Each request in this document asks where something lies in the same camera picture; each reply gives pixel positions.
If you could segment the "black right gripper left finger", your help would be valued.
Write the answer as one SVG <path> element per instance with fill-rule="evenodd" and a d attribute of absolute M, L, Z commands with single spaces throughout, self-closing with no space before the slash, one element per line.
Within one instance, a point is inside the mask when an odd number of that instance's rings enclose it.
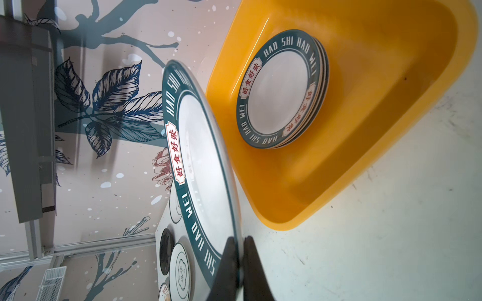
<path fill-rule="evenodd" d="M 238 290 L 238 252 L 234 237 L 226 241 L 223 256 L 207 301 L 235 301 Z"/>

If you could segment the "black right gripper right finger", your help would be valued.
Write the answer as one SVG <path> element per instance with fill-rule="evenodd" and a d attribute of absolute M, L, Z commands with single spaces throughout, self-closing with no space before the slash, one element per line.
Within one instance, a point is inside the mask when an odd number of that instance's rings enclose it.
<path fill-rule="evenodd" d="M 275 301 L 252 237 L 246 237 L 244 240 L 243 270 L 244 301 Z"/>

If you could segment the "white plate grey emblem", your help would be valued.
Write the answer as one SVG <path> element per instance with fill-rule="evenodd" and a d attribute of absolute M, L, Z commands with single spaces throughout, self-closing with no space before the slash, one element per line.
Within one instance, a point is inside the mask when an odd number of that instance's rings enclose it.
<path fill-rule="evenodd" d="M 169 291 L 171 300 L 188 301 L 190 299 L 192 276 L 190 261 L 186 249 L 177 243 L 172 251 L 169 266 Z"/>

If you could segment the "small black plate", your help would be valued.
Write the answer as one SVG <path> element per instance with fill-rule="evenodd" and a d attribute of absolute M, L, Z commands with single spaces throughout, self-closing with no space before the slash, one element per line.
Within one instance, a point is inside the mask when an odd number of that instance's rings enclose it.
<path fill-rule="evenodd" d="M 172 232 L 165 228 L 159 242 L 159 266 L 163 275 L 168 275 L 171 262 L 171 255 L 174 248 L 174 238 Z"/>

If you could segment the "green rim plate back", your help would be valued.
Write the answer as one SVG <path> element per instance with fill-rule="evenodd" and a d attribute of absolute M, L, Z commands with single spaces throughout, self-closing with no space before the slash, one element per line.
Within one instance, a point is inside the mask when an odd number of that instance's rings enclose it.
<path fill-rule="evenodd" d="M 192 299 L 207 300 L 229 237 L 237 247 L 240 286 L 243 246 L 233 172 L 212 109 L 190 69 L 169 61 L 162 89 L 169 160 L 193 254 Z"/>

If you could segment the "green rim plate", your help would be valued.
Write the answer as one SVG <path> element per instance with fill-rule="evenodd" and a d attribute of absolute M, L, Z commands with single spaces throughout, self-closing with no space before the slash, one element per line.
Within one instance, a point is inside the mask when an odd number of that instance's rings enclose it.
<path fill-rule="evenodd" d="M 233 172 L 212 109 L 190 69 L 169 61 L 162 89 L 169 160 L 193 254 L 192 299 L 207 300 L 229 237 L 237 247 L 240 286 L 243 246 Z"/>
<path fill-rule="evenodd" d="M 324 46 L 302 30 L 278 33 L 246 68 L 237 97 L 237 126 L 256 149 L 277 149 L 299 138 L 326 97 L 330 64 Z"/>

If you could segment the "orange sunburst plate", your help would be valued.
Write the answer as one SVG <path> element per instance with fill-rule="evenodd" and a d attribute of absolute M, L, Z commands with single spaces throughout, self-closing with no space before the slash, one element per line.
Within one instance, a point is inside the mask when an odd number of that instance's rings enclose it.
<path fill-rule="evenodd" d="M 171 301 L 169 287 L 166 283 L 162 283 L 159 288 L 158 301 Z"/>

